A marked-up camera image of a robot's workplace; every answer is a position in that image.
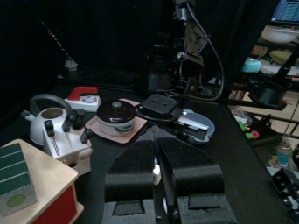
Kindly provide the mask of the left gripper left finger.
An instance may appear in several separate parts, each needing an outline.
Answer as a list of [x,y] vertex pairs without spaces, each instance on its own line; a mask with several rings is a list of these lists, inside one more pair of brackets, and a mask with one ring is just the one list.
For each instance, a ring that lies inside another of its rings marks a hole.
[[114,161],[106,176],[102,224],[155,224],[155,144],[138,141]]

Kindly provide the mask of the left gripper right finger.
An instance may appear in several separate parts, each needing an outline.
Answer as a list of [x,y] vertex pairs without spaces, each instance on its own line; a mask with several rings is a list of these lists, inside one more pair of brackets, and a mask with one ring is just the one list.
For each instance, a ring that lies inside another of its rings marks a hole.
[[238,224],[223,172],[207,153],[176,138],[159,137],[156,156],[171,224]]

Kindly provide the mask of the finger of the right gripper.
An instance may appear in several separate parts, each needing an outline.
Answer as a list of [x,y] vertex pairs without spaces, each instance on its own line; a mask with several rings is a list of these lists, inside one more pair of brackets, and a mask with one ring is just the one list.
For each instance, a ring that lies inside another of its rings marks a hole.
[[159,102],[159,95],[152,94],[142,103],[139,107],[139,114],[142,116],[154,117],[156,118],[158,115],[158,102]]
[[175,108],[176,108],[176,100],[159,94],[158,95],[158,115],[159,115],[159,118],[166,119]]

